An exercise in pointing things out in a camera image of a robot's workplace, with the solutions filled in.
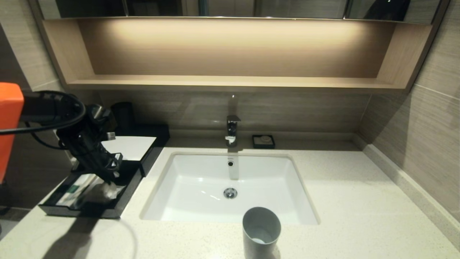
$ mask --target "undermount sink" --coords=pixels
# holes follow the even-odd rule
[[[141,218],[240,223],[258,206],[282,224],[318,224],[291,159],[232,155],[171,156]]]

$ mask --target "sink drain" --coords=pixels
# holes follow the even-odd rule
[[[234,188],[227,188],[224,190],[224,196],[227,199],[234,199],[238,195],[238,192]]]

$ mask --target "orange robot part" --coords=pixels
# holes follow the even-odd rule
[[[24,105],[21,88],[14,83],[0,82],[0,129],[17,128]],[[0,183],[6,173],[14,135],[0,135]]]

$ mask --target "black cable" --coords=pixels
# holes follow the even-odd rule
[[[80,108],[81,108],[80,114],[78,114],[75,118],[73,118],[71,120],[64,121],[64,122],[57,123],[57,124],[53,124],[53,125],[40,126],[40,127],[34,127],[34,128],[0,129],[0,135],[32,133],[32,132],[40,132],[40,131],[45,131],[45,130],[63,129],[63,128],[67,128],[67,127],[69,127],[71,125],[74,125],[75,123],[81,121],[83,119],[83,117],[85,116],[85,113],[86,113],[85,104],[83,104],[79,99],[77,99],[76,97],[74,97],[74,96],[72,96],[70,94],[66,94],[66,93],[62,93],[62,92],[58,92],[58,91],[40,91],[38,93],[58,94],[58,95],[61,95],[61,96],[66,96],[68,98],[71,98],[78,104],[78,106],[80,106]]]
[[[27,126],[28,128],[30,128],[29,122],[24,122],[24,124],[26,124],[26,126]],[[30,134],[32,135],[32,137],[33,137],[38,143],[42,144],[42,145],[45,146],[45,147],[49,147],[49,148],[57,149],[57,150],[67,150],[67,148],[64,148],[64,147],[55,147],[55,146],[52,146],[52,145],[50,145],[50,144],[44,142],[44,141],[41,140],[41,139],[37,136],[37,134],[35,134],[34,132],[31,132]]]

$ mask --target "open shelf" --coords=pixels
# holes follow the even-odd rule
[[[401,93],[432,29],[349,20],[41,22],[61,80],[79,90]]]

